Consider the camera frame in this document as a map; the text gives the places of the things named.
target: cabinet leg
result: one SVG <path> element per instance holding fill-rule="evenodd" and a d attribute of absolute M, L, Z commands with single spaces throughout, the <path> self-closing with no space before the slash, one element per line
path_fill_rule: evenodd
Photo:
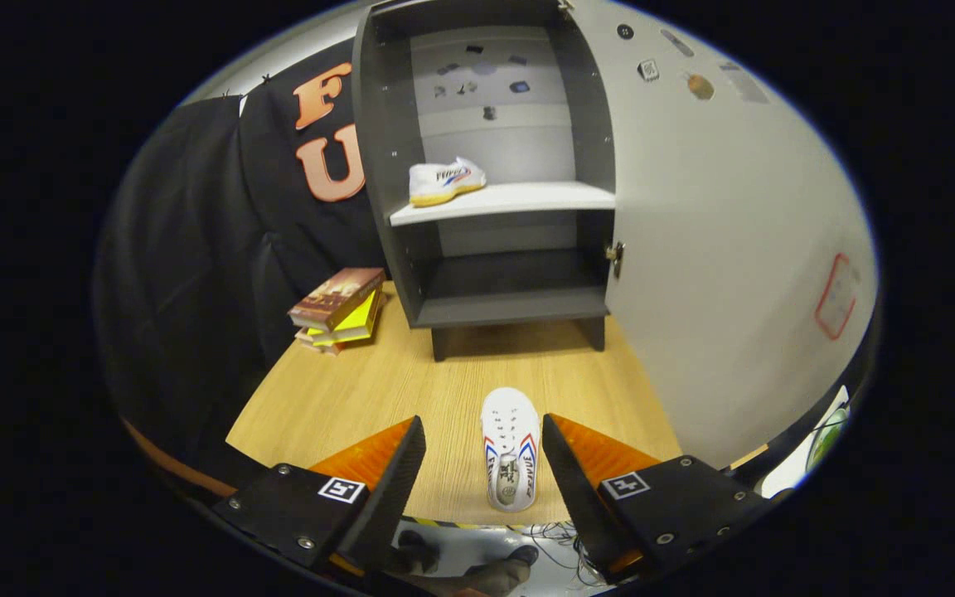
<path fill-rule="evenodd" d="M 429 337 L 433 340 L 433 360 L 442 362 L 448 356 L 448 330 L 430 329 Z"/>
<path fill-rule="evenodd" d="M 592 348 L 596 352 L 602 352 L 606 348 L 606 318 L 583 318 L 577 320 L 580 325 L 580 331 L 588 338 Z"/>

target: white sneaker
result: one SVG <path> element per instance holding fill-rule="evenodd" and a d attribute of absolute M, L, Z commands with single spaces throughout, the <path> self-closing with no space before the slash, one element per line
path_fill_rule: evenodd
<path fill-rule="evenodd" d="M 497 510 L 520 512 L 537 494 L 537 451 L 541 420 L 526 394 L 493 390 L 481 408 L 488 471 L 488 501 Z"/>
<path fill-rule="evenodd" d="M 459 193 L 485 186 L 485 171 L 469 159 L 455 158 L 447 166 L 440 163 L 416 163 L 410 167 L 410 204 L 428 207 L 451 201 Z"/>

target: shoe logo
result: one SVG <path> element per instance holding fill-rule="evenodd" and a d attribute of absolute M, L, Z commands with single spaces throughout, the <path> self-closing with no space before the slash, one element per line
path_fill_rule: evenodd
<path fill-rule="evenodd" d="M 533 498 L 537 483 L 537 457 L 533 446 L 533 434 L 526 435 L 526 438 L 522 440 L 522 449 L 518 454 L 519 458 L 522 459 L 522 464 L 526 466 L 526 496 Z"/>
<path fill-rule="evenodd" d="M 366 485 L 359 481 L 331 477 L 327 484 L 322 486 L 322 490 L 319 490 L 319 495 L 323 498 L 336 499 L 338 502 L 353 503 L 364 487 Z"/>
<path fill-rule="evenodd" d="M 496 449 L 494 449 L 493 445 L 496 445 L 496 443 L 494 443 L 492 439 L 489 439 L 488 437 L 486 437 L 485 438 L 485 459 L 488 464 L 489 477 L 492 476 L 493 469 L 496 469 L 496 458 L 497 456 L 499 456 L 499 454 L 496 454 Z"/>
<path fill-rule="evenodd" d="M 469 167 L 454 167 L 451 170 L 443 170 L 437 172 L 437 181 L 444 180 L 447 178 L 447 181 L 444 181 L 444 184 L 441 186 L 451 185 L 452 182 L 462 181 L 463 178 L 469 177 L 470 169 Z"/>

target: yellow book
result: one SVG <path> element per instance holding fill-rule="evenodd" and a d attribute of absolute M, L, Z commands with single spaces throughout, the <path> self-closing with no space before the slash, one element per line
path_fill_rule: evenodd
<path fill-rule="evenodd" d="M 348 314 L 345 320 L 341 322 L 333 332 L 323 332 L 322 329 L 308 329 L 308 335 L 312 337 L 312 344 L 315 347 L 328 347 L 330 344 L 339 342 L 350 342 L 352 340 L 364 340 L 371 337 L 375 332 L 375 321 L 378 320 L 378 311 L 382 304 L 382 288 L 371 292 L 371 296 L 359 306 L 355 311 Z"/>

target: orange letter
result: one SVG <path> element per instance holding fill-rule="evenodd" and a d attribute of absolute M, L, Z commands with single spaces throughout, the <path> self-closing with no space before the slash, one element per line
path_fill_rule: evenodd
<path fill-rule="evenodd" d="M 356 142 L 356 125 L 349 124 L 334 133 L 334 139 L 345 147 L 345 160 L 348 163 L 348 175 L 344 181 L 331 181 L 327 171 L 327 159 L 323 149 L 326 139 L 308 141 L 297 150 L 297 159 L 304 166 L 304 176 L 308 179 L 308 189 L 315 199 L 333 203 L 348 199 L 363 188 L 363 165 L 360 163 L 360 146 Z"/>
<path fill-rule="evenodd" d="M 300 116 L 297 118 L 298 131 L 326 114 L 330 114 L 334 104 L 323 103 L 322 98 L 336 98 L 337 94 L 342 92 L 342 76 L 350 72 L 352 72 L 352 63 L 340 64 L 293 90 L 293 95 L 297 95 L 300 109 Z"/>

